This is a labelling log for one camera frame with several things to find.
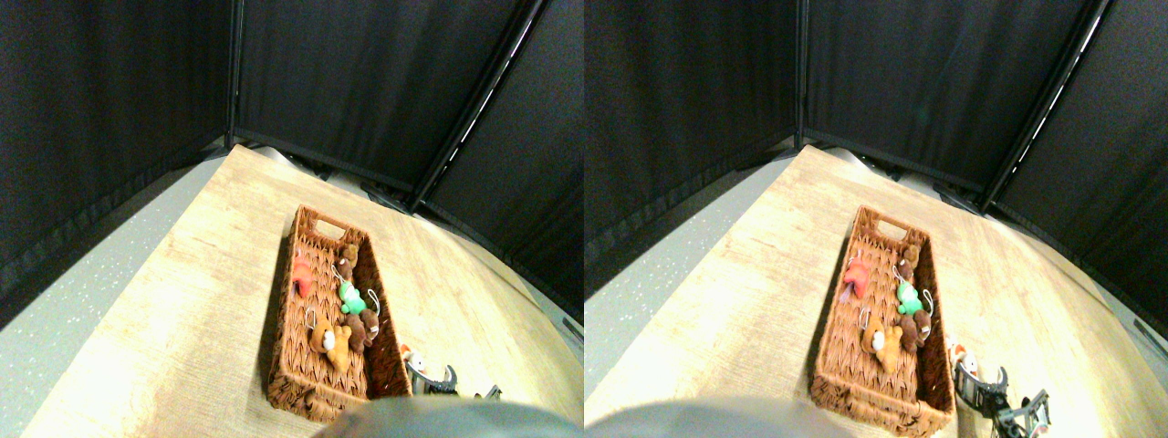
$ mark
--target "black backdrop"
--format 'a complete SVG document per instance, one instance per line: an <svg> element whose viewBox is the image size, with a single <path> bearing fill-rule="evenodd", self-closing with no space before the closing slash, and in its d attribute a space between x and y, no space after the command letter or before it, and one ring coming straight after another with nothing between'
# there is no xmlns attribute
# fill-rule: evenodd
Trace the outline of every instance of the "black backdrop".
<svg viewBox="0 0 1168 438"><path fill-rule="evenodd" d="M426 202L579 321L583 23L550 2Z"/></svg>
<svg viewBox="0 0 1168 438"><path fill-rule="evenodd" d="M248 1L239 135L419 183L516 1Z"/></svg>
<svg viewBox="0 0 1168 438"><path fill-rule="evenodd" d="M1089 6L843 5L809 13L807 133L974 190ZM0 7L0 294L224 131L230 7ZM413 189L524 8L248 2L239 133ZM1168 310L1163 8L1114 2L996 203L1146 319ZM795 22L793 0L551 1L426 204L579 318L591 262L794 131Z"/></svg>
<svg viewBox="0 0 1168 438"><path fill-rule="evenodd" d="M981 192L1086 1L812 1L807 135Z"/></svg>
<svg viewBox="0 0 1168 438"><path fill-rule="evenodd" d="M585 265L794 132L797 2L585 6Z"/></svg>
<svg viewBox="0 0 1168 438"><path fill-rule="evenodd" d="M996 206L1168 333L1168 4L1112 4Z"/></svg>
<svg viewBox="0 0 1168 438"><path fill-rule="evenodd" d="M0 6L0 296L223 133L230 8Z"/></svg>

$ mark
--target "wicker basket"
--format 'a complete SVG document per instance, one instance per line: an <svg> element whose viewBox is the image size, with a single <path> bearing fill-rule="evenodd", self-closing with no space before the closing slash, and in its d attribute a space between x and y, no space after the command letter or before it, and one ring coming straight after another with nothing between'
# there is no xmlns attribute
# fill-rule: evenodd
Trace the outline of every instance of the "wicker basket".
<svg viewBox="0 0 1168 438"><path fill-rule="evenodd" d="M904 229L904 238L885 236L877 229L880 222ZM885 326L899 317L896 311L899 280L892 273L892 263L899 260L910 244L920 245L913 285L917 290L929 290L936 303L932 334L916 354L902 350L896 371L885 373L872 354L860 349L860 311L869 307L870 318L880 318ZM868 296L863 299L853 296L841 303L842 271L847 270L847 259L855 256L857 249L863 250L861 257L869 266ZM955 405L952 368L945 352L944 297L937 285L929 234L869 207L860 207L843 265L819 343L811 381L812 399L820 408L882 426L897 436L927 437L945 427L953 419Z"/></svg>
<svg viewBox="0 0 1168 438"><path fill-rule="evenodd" d="M333 224L345 235L338 241L317 231L318 221ZM312 307L334 326L343 321L341 299L333 277L332 265L342 245L359 248L353 267L353 284L360 291L373 290L381 301L380 334L364 355L350 354L347 371L338 373L324 354L308 347L308 327L305 311ZM292 264L297 250L308 259L315 290L301 298L292 290ZM349 406L370 398L411 395L405 366L398 352L389 300L385 297L369 235L319 211L300 206L292 224L287 245L287 269L280 288L280 311L276 319L277 332L272 369L267 385L267 401L277 409L292 411L314 422L332 422ZM369 308L376 310L373 303Z"/></svg>

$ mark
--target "basket handle hole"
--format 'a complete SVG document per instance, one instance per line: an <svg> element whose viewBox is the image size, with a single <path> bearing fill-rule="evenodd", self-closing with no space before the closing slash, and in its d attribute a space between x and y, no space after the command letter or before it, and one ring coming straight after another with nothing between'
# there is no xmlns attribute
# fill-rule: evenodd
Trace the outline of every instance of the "basket handle hole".
<svg viewBox="0 0 1168 438"><path fill-rule="evenodd" d="M320 220L317 221L314 231L317 231L317 234L321 236L328 237L334 241L340 241L341 237L345 237L343 228L336 227L334 224Z"/></svg>
<svg viewBox="0 0 1168 438"><path fill-rule="evenodd" d="M904 237L909 235L909 230L905 230L901 227L894 225L885 221L876 222L876 231L880 231L880 234L888 236L894 241L903 241Z"/></svg>

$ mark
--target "plush keychain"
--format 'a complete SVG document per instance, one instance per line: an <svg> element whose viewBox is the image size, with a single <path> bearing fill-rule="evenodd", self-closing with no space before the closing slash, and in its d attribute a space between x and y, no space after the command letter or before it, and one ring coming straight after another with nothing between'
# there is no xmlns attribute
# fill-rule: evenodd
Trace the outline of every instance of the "plush keychain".
<svg viewBox="0 0 1168 438"><path fill-rule="evenodd" d="M336 370L345 373L349 368L349 336L353 329L348 326L334 328L327 319L320 317L315 310L308 307L304 311L304 319L308 319L308 313L315 317L315 324L308 326L312 334L308 336L308 347L313 352L324 353Z"/></svg>
<svg viewBox="0 0 1168 438"><path fill-rule="evenodd" d="M377 296L373 293L373 290L368 292L369 298L377 305L377 312L374 313L374 311L366 308L360 314L345 317L345 325L353 327L353 338L349 338L349 349L356 354L364 354L366 347L373 347L373 339L377 338L377 332L381 329L377 324L377 315L381 314L381 301L377 300Z"/></svg>
<svg viewBox="0 0 1168 438"><path fill-rule="evenodd" d="M308 326L308 329L312 331L312 334L308 336L308 347L317 353L328 353L336 347L336 334L333 333L333 326L328 324L327 319L320 318L312 307L304 311L305 320L310 319L310 312L315 317L315 322Z"/></svg>
<svg viewBox="0 0 1168 438"><path fill-rule="evenodd" d="M346 315L345 325L353 328L353 336L349 336L349 350L356 354L364 354L367 340L366 335L368 332L366 332L364 322L361 321L361 317Z"/></svg>
<svg viewBox="0 0 1168 438"><path fill-rule="evenodd" d="M912 315L924 308L920 298L917 297L917 288L912 287L912 284L905 280L904 277L901 277L898 271L894 270L892 274L901 280L901 285L896 287L896 299L901 300L901 305L896 307L896 311L902 315Z"/></svg>
<svg viewBox="0 0 1168 438"><path fill-rule="evenodd" d="M981 377L978 376L978 357L974 356L972 352L966 350L965 346L957 341L957 338L953 338L953 335L946 335L945 349L948 350L950 362L952 362L954 367L964 367L971 376L978 378L979 381L981 380Z"/></svg>
<svg viewBox="0 0 1168 438"><path fill-rule="evenodd" d="M377 303L377 313L374 313L368 308L361 311L361 321L364 322L366 326L366 347L373 346L373 340L377 338L377 333L381 331L381 322L377 318L380 315L381 303Z"/></svg>
<svg viewBox="0 0 1168 438"><path fill-rule="evenodd" d="M336 346L328 350L328 353L325 353L328 356L328 361L333 362L333 367L338 371L345 373L349 369L349 336L352 335L353 328L341 326L336 329Z"/></svg>
<svg viewBox="0 0 1168 438"><path fill-rule="evenodd" d="M300 294L300 298L307 298L312 294L315 285L317 280L312 278L312 266L297 248L296 258L292 260L292 288Z"/></svg>
<svg viewBox="0 0 1168 438"><path fill-rule="evenodd" d="M871 318L871 311L867 307L861 310L860 313L864 329L860 348L875 354L876 360L884 366L884 371L892 373L896 369L896 362L901 359L901 336L904 334L904 329L899 326L892 326L885 331L880 320L870 321L869 324L868 320ZM863 317L864 313L868 314L868 318Z"/></svg>
<svg viewBox="0 0 1168 438"><path fill-rule="evenodd" d="M917 347L919 347L917 341L919 340L918 335L920 334L917 332L917 321L912 317L903 315L897 325L901 326L901 331L904 332L904 336L901 339L901 346L904 347L904 350L909 352L909 354L917 354Z"/></svg>
<svg viewBox="0 0 1168 438"><path fill-rule="evenodd" d="M340 258L336 262L336 271L340 272L341 279L353 281L353 267L357 264L357 245L345 245Z"/></svg>
<svg viewBox="0 0 1168 438"><path fill-rule="evenodd" d="M357 292L356 287L353 287L353 281L346 280L333 269L333 276L336 276L341 280L341 285L336 288L338 294L341 296L341 312L347 314L360 314L361 311L366 310L364 300L361 299L361 292Z"/></svg>
<svg viewBox="0 0 1168 438"><path fill-rule="evenodd" d="M920 246L909 245L904 250L904 256L901 257L901 262L896 264L896 272L905 281L912 281L913 271L917 270L917 262L920 260Z"/></svg>
<svg viewBox="0 0 1168 438"><path fill-rule="evenodd" d="M855 292L856 298L863 299L868 293L868 264L863 259L858 259L861 255L860 250L856 250L856 257L848 259L848 271L843 273L843 283L848 285L848 288L843 291L840 296L840 301L847 303L848 292Z"/></svg>

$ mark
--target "brown plush bear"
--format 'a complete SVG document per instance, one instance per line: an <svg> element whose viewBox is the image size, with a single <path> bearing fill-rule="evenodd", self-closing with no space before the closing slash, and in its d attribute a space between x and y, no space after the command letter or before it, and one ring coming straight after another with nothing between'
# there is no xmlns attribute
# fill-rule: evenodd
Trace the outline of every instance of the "brown plush bear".
<svg viewBox="0 0 1168 438"><path fill-rule="evenodd" d="M901 326L901 331L904 333L904 336L901 339L901 345L904 346L904 350L909 352L909 354L917 354L917 347L919 347L917 345L917 336L919 334L917 332L917 321L915 321L912 317L904 315L901 317L898 326Z"/></svg>
<svg viewBox="0 0 1168 438"><path fill-rule="evenodd" d="M335 333L336 345L325 355L338 371L345 373L349 369L349 338L353 336L353 328L341 326Z"/></svg>
<svg viewBox="0 0 1168 438"><path fill-rule="evenodd" d="M912 281L913 271L917 270L917 263L920 262L920 246L909 245L904 249L904 253L901 257L901 262L896 264L896 272L904 278L905 281Z"/></svg>
<svg viewBox="0 0 1168 438"><path fill-rule="evenodd" d="M366 346L370 346L373 342L369 341L368 332L366 331L364 322L361 322L361 317L350 313L345 317L345 325L353 328L353 336L349 338L349 349L356 354L364 354Z"/></svg>
<svg viewBox="0 0 1168 438"><path fill-rule="evenodd" d="M912 314L912 319L915 319L916 321L913 321L913 322L917 324L917 333L918 333L917 334L917 346L918 347L924 347L925 346L925 340L929 339L929 335L932 334L932 332L933 332L933 320L932 320L932 317L929 315L929 312L925 312L924 310L920 310L920 311L917 311L917 313Z"/></svg>
<svg viewBox="0 0 1168 438"><path fill-rule="evenodd" d="M336 260L336 273L346 281L353 281L353 264L345 258Z"/></svg>
<svg viewBox="0 0 1168 438"><path fill-rule="evenodd" d="M353 267L357 265L357 245L348 244L341 248L341 257L336 260L336 273L346 281L353 281Z"/></svg>
<svg viewBox="0 0 1168 438"><path fill-rule="evenodd" d="M357 263L357 245L345 245L345 248L341 249L341 257L349 259L349 262Z"/></svg>
<svg viewBox="0 0 1168 438"><path fill-rule="evenodd" d="M381 322L377 321L377 314L370 310L361 311L361 321L366 326L366 347L373 347L373 339L377 338L377 333L381 332Z"/></svg>

